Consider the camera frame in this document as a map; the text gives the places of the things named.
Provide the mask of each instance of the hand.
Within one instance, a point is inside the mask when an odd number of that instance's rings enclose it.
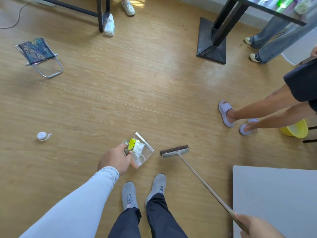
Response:
[[[125,156],[125,147],[125,144],[120,144],[118,147],[112,148],[105,153],[99,160],[97,170],[99,171],[106,166],[111,166],[116,168],[120,175],[123,175],[128,170],[132,159],[131,151]]]
[[[237,213],[236,218],[249,228],[249,235],[243,230],[240,232],[242,238],[285,238],[282,233],[265,220]]]
[[[317,45],[312,49],[311,56],[317,57]]]

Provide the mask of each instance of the dark pants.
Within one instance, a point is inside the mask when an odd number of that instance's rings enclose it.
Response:
[[[153,238],[187,238],[169,212],[164,195],[157,193],[146,204],[146,216]],[[114,223],[108,238],[140,238],[139,222],[141,212],[138,208],[128,208]]]

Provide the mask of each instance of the floral fabric stool seat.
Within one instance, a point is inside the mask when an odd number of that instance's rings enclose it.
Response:
[[[15,48],[19,50],[22,55],[29,61],[25,66],[32,66],[35,68],[35,70],[41,74],[45,78],[52,78],[55,77],[63,72],[63,66],[57,59],[58,54],[54,54],[53,51],[49,48],[49,46],[46,44],[44,38],[37,38],[34,39],[33,41],[25,42],[19,45],[16,45]],[[50,59],[55,59],[57,63],[61,66],[61,69],[50,75],[50,76],[45,76],[38,68],[37,65],[40,63],[43,63],[47,60]]]

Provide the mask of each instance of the slide sandal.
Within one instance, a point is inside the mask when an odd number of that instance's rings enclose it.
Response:
[[[222,116],[222,120],[224,121],[224,125],[229,127],[229,128],[232,128],[234,123],[229,123],[229,121],[227,120],[227,112],[232,109],[231,105],[229,103],[222,103],[224,101],[221,100],[219,105],[218,105],[218,109],[219,109],[219,112]]]
[[[258,119],[249,119],[249,120],[248,120],[248,122],[258,122],[258,121],[259,121]],[[249,131],[249,132],[245,132],[245,131],[243,130],[243,128],[244,128],[245,126],[246,126],[246,123],[240,126],[240,128],[239,128],[240,134],[242,134],[242,135],[249,135],[249,134],[251,134],[253,130],[252,130],[252,131]]]

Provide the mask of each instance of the arm sleeve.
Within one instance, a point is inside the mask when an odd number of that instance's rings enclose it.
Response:
[[[119,179],[117,169],[107,166],[53,206],[21,238],[93,238],[103,207]]]

